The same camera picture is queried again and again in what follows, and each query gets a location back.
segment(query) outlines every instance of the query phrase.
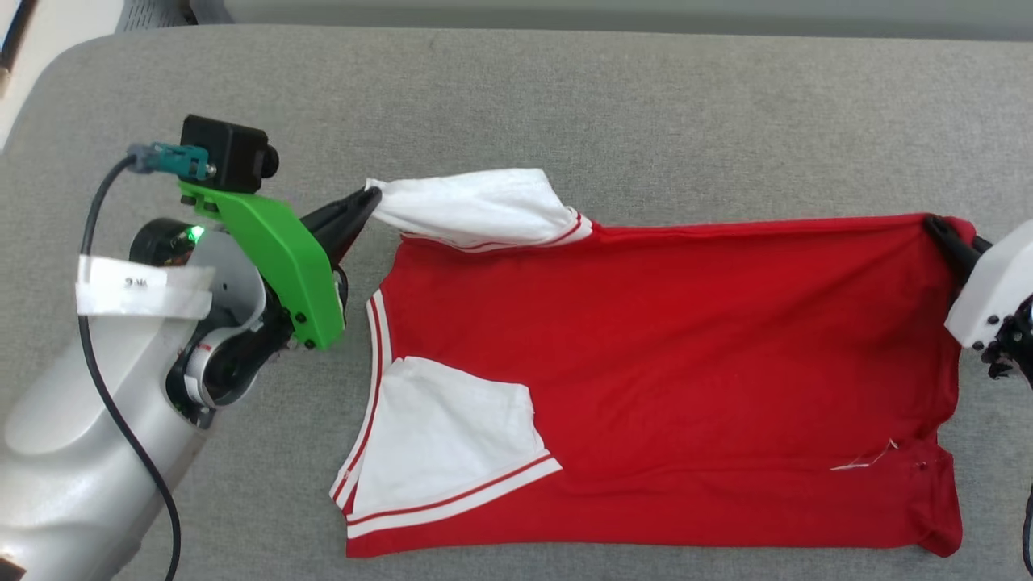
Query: white thread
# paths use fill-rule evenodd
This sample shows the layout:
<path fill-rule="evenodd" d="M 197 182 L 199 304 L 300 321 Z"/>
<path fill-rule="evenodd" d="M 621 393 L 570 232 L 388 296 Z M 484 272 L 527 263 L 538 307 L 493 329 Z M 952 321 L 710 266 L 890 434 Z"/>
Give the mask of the white thread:
<path fill-rule="evenodd" d="M 890 448 L 893 448 L 894 450 L 900 450 L 900 447 L 897 446 L 897 442 L 894 441 L 894 438 L 889 438 L 889 442 L 886 444 L 886 447 L 883 448 L 882 452 L 880 452 L 879 455 L 876 456 L 875 459 L 872 460 L 871 462 L 865 462 L 865 463 L 858 464 L 856 462 L 857 462 L 857 460 L 860 460 L 862 457 L 857 456 L 853 460 L 850 460 L 849 464 L 843 464 L 842 466 L 836 466 L 835 468 L 828 468 L 828 469 L 829 470 L 851 470 L 853 468 L 867 468 L 867 467 L 871 466 L 872 464 L 878 462 L 879 458 L 882 458 L 883 456 L 885 456 L 886 452 L 889 452 Z"/>

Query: gray fabric surface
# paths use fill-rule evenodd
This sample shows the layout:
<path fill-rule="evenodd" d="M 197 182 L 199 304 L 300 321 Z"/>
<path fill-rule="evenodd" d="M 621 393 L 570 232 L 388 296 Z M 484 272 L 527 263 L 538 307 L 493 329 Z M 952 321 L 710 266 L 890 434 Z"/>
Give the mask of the gray fabric surface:
<path fill-rule="evenodd" d="M 933 211 L 996 239 L 1033 217 L 1033 44 L 293 27 L 119 35 L 51 66 L 0 156 L 0 411 L 72 340 L 75 249 L 93 188 L 128 143 L 176 141 L 188 113 L 265 129 L 282 164 L 263 192 L 299 211 L 368 176 L 540 166 L 566 203 L 603 223 Z M 187 216 L 178 197 L 171 178 L 121 179 L 98 251 L 125 255 L 146 220 Z M 594 545 L 345 559 L 327 490 L 369 388 L 362 301 L 387 272 L 396 236 L 371 224 L 345 263 L 347 338 L 271 365 L 177 490 L 182 579 L 1024 575 L 1033 397 L 987 379 L 971 353 L 941 432 L 966 529 L 948 559 L 917 548 Z M 121 578 L 160 578 L 168 539 L 162 515 Z"/>

